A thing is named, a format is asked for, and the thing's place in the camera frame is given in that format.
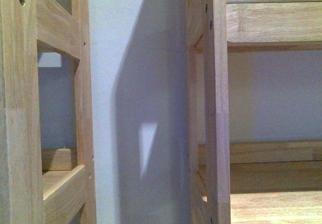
white wall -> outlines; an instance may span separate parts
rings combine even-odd
[[[230,139],[322,138],[322,51],[231,53]]]
[[[90,0],[98,223],[189,223],[184,0]]]

